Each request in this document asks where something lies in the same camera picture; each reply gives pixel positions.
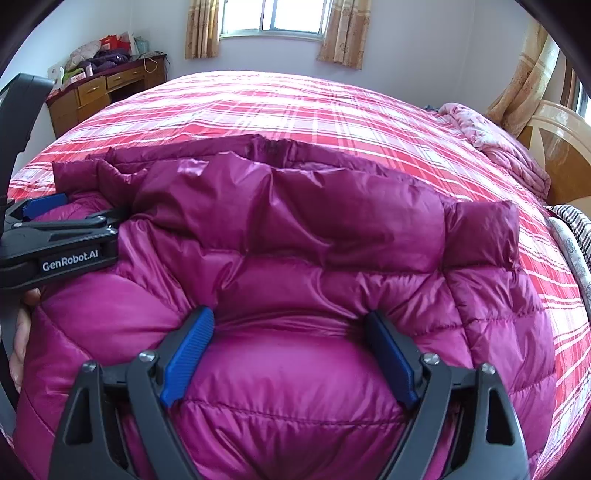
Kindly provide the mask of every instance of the blue rubber pad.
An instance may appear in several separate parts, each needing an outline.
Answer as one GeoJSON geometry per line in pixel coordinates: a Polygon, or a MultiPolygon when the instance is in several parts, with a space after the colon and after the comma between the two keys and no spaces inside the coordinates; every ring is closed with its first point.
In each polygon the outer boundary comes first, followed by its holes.
{"type": "Polygon", "coordinates": [[[29,200],[29,202],[22,208],[22,215],[29,220],[34,220],[40,215],[61,207],[68,203],[68,197],[63,193],[56,193],[47,197],[29,200]]]}
{"type": "Polygon", "coordinates": [[[160,401],[168,408],[184,397],[197,364],[213,336],[213,312],[204,308],[165,370],[160,401]]]}
{"type": "Polygon", "coordinates": [[[402,351],[377,315],[366,320],[366,337],[396,400],[412,410],[419,402],[414,373],[402,351]]]}

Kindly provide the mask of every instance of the magenta quilted fabric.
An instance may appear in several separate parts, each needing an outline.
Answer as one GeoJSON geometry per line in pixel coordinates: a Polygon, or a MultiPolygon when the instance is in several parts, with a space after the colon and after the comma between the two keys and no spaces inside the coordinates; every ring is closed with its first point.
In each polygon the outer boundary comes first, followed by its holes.
{"type": "MultiPolygon", "coordinates": [[[[36,310],[14,441],[38,479],[81,364],[129,361],[200,304],[216,331],[170,415],[206,479],[377,477],[407,416],[363,340],[373,309],[450,365],[495,364],[535,465],[554,347],[513,204],[457,202],[368,160],[250,135],[54,169],[72,202],[48,218],[133,216],[114,267],[48,288],[36,310]]],[[[126,430],[149,478],[129,417],[126,430]]],[[[448,424],[428,480],[450,439],[448,424]]]]}

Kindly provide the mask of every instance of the metal screw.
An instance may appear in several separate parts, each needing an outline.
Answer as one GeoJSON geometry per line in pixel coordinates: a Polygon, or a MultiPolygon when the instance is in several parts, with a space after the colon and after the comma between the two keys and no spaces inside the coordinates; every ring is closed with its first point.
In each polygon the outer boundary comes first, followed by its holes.
{"type": "Polygon", "coordinates": [[[141,352],[139,355],[140,362],[148,363],[154,360],[154,358],[156,358],[156,354],[152,350],[146,350],[145,352],[141,352]]]}
{"type": "Polygon", "coordinates": [[[489,363],[482,364],[480,369],[487,375],[494,375],[496,373],[495,366],[489,363]]]}
{"type": "Polygon", "coordinates": [[[441,362],[441,357],[439,357],[439,355],[436,353],[425,353],[423,355],[423,361],[427,365],[439,365],[439,362],[441,362]]]}
{"type": "Polygon", "coordinates": [[[86,373],[90,373],[94,371],[96,368],[96,362],[94,360],[88,360],[84,364],[82,364],[82,371],[86,373]]]}

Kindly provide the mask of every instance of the headboard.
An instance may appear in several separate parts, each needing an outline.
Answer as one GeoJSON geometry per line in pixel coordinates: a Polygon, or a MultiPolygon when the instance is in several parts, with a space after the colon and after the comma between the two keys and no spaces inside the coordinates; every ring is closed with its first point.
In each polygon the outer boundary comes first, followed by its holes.
{"type": "Polygon", "coordinates": [[[591,217],[591,126],[569,108],[543,100],[519,136],[552,179],[548,203],[591,217]]]}

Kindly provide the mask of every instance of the mattress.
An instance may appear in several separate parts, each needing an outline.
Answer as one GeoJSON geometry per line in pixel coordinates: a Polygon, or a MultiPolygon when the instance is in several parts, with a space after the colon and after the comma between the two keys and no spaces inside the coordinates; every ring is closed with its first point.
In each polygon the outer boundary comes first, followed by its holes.
{"type": "Polygon", "coordinates": [[[256,133],[335,148],[402,170],[461,200],[519,207],[521,262],[554,332],[556,410],[535,478],[564,454],[591,407],[591,332],[579,289],[539,201],[475,150],[450,119],[354,86],[257,72],[182,77],[118,102],[60,137],[11,182],[9,197],[54,192],[53,162],[108,148],[256,133]]]}

